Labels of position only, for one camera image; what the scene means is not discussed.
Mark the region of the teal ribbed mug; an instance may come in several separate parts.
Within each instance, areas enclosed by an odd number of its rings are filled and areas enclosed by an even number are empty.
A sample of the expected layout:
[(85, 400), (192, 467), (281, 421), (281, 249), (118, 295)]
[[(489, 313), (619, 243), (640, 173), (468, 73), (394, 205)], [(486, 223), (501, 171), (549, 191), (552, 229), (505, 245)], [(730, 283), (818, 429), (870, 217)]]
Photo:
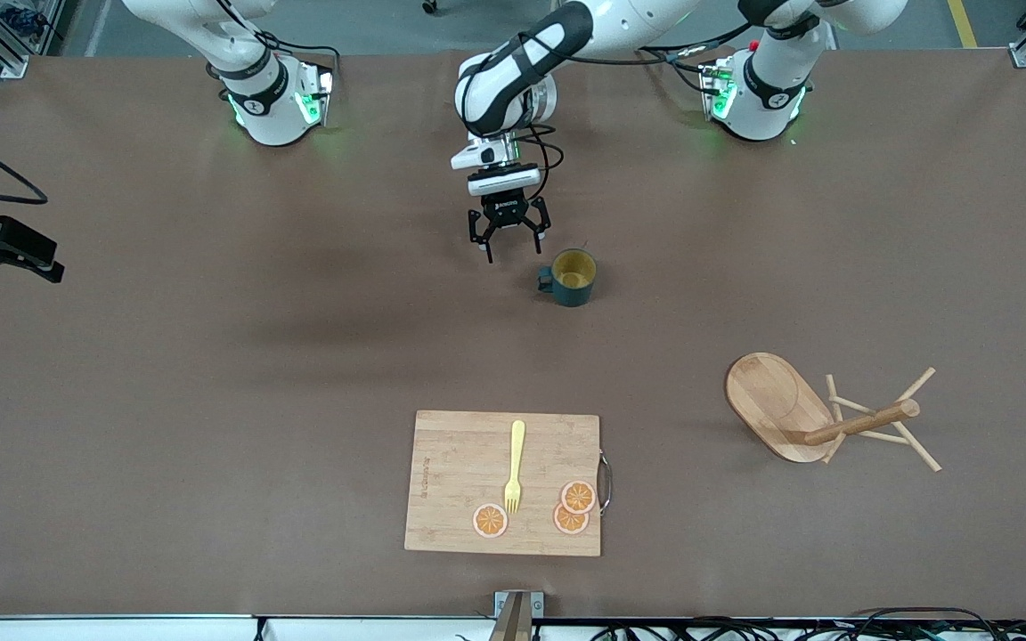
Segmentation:
[(598, 264), (583, 248), (559, 252), (549, 266), (539, 269), (538, 292), (552, 296), (562, 307), (582, 307), (591, 298), (598, 276)]

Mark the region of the wooden mug tree rack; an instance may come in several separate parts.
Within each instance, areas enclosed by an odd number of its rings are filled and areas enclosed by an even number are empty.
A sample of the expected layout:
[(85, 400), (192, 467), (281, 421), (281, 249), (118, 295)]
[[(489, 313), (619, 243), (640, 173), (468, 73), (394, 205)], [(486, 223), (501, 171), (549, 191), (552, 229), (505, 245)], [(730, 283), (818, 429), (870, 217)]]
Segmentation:
[(936, 369), (928, 368), (895, 402), (875, 410), (842, 397), (832, 375), (826, 375), (826, 397), (819, 397), (785, 358), (758, 352), (733, 362), (724, 391), (737, 417), (778, 458), (827, 464), (850, 437), (859, 435), (907, 446), (929, 470), (940, 472), (941, 464), (905, 425), (919, 415), (916, 391), (935, 373)]

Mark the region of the yellow plastic fork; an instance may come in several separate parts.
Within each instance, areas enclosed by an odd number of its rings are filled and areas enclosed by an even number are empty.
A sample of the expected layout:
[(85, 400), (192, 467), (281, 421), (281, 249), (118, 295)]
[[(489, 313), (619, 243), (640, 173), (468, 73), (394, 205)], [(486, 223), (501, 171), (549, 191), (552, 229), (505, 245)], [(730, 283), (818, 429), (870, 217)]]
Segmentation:
[(514, 419), (510, 426), (509, 479), (502, 492), (504, 508), (509, 515), (517, 512), (522, 495), (520, 470), (524, 455), (526, 425), (523, 419)]

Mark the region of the dark blue bundle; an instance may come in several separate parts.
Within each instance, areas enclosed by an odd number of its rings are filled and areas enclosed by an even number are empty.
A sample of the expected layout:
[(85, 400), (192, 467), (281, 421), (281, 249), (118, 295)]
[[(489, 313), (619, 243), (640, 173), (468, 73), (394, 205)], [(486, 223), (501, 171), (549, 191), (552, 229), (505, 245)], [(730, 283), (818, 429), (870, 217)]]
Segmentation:
[(23, 39), (36, 39), (44, 35), (48, 21), (43, 13), (28, 5), (0, 4), (0, 21)]

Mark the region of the bamboo cutting board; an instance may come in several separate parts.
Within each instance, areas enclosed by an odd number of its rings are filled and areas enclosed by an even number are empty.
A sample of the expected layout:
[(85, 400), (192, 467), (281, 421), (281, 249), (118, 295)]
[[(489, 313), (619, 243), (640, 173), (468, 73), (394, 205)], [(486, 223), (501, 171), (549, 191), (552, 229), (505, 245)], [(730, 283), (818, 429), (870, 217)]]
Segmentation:
[[(526, 425), (521, 500), (505, 534), (485, 539), (471, 519), (481, 504), (504, 507), (514, 419)], [(404, 547), (465, 555), (601, 556), (601, 492), (607, 489), (601, 462), (601, 422), (595, 415), (420, 410)], [(598, 506), (586, 531), (566, 535), (554, 527), (552, 512), (559, 491), (574, 480), (594, 484)]]

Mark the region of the white edge rail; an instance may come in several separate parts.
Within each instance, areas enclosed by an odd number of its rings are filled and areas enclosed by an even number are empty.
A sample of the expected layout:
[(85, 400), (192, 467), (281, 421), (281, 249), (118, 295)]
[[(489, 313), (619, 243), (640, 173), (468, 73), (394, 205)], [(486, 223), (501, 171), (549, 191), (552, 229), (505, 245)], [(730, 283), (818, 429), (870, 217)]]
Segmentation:
[(0, 618), (0, 641), (488, 641), (485, 618)]

